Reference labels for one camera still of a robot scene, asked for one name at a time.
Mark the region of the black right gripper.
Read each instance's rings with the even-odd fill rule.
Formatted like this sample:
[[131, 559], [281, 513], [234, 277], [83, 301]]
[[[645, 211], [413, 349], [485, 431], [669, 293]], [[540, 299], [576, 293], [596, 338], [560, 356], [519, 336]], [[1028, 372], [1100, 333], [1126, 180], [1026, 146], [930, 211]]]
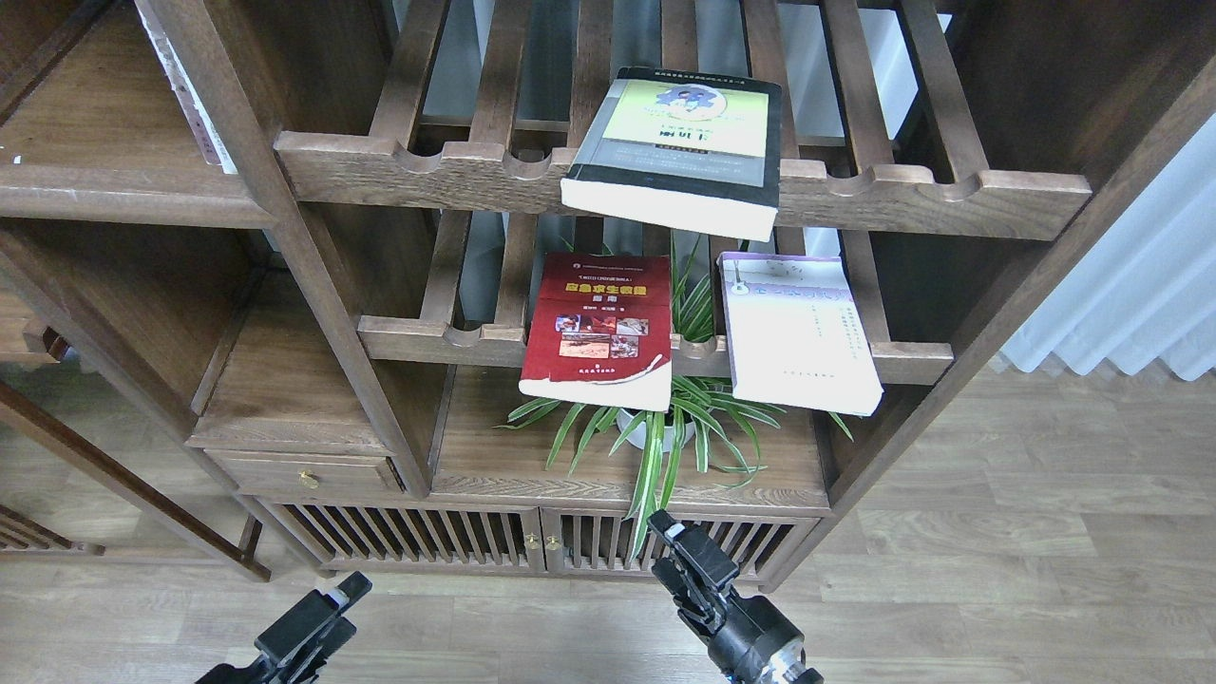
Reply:
[[669, 551], [653, 564], [655, 579], [672, 593], [680, 618], [730, 683], [809, 682], [803, 632], [769, 598], [734, 590], [738, 564], [703, 528], [662, 509], [648, 525]]

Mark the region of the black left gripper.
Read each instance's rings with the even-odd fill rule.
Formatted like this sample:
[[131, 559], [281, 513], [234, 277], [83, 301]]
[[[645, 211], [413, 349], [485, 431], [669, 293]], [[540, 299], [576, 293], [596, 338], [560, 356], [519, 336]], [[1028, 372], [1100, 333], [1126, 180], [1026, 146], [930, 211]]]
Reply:
[[286, 683], [316, 683], [330, 657], [355, 637], [344, 613], [371, 588], [368, 577], [353, 572], [327, 594], [310, 592], [257, 637], [260, 658], [243, 667], [219, 663], [196, 683], [278, 683], [281, 666]]

